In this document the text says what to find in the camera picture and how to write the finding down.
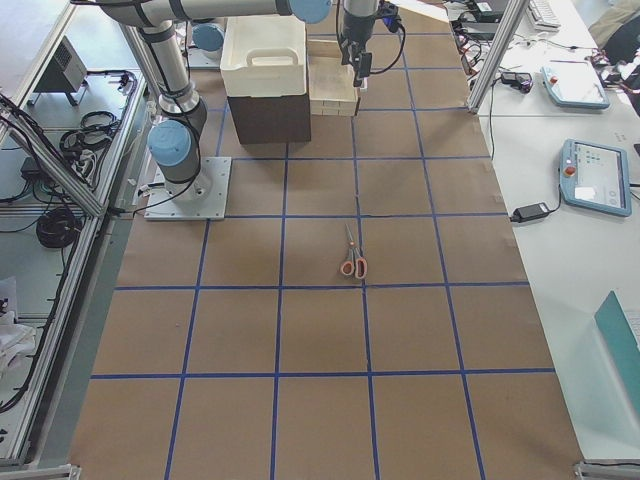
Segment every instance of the bin handle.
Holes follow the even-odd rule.
[[[282,48],[254,48],[247,52],[247,65],[253,66],[253,60],[255,58],[269,58],[269,57],[289,57],[293,65],[298,65],[299,58],[298,52],[290,47]]]

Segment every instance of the table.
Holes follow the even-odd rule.
[[[549,39],[590,47],[589,33],[569,0],[553,9],[562,23]],[[528,20],[519,31],[528,36]],[[538,43],[518,46],[504,66],[521,64],[539,79],[541,61],[580,53]],[[509,211],[558,202],[557,165],[567,138],[622,147],[631,179],[640,180],[640,119],[624,95],[610,95],[602,111],[562,109],[536,82],[528,95],[500,84],[493,105],[494,166]],[[479,115],[487,143],[490,93]],[[622,384],[593,315],[610,290],[625,309],[640,308],[640,203],[626,219],[562,205],[540,223],[514,226],[565,400],[585,458],[639,458],[640,421]]]

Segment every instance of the tablet screen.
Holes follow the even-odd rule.
[[[593,145],[575,144],[575,198],[609,207],[625,207],[620,153]]]

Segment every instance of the scissors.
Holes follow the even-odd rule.
[[[362,280],[367,276],[367,261],[360,253],[356,242],[353,241],[349,225],[346,225],[346,227],[349,239],[349,253],[347,254],[347,259],[340,265],[340,273],[345,277],[354,277],[357,280]]]

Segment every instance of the power adapter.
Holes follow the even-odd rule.
[[[533,205],[527,205],[526,207],[516,208],[513,211],[513,215],[509,217],[514,223],[525,223],[533,220],[540,220],[541,218],[548,217],[555,210],[551,210],[546,203],[534,203]]]

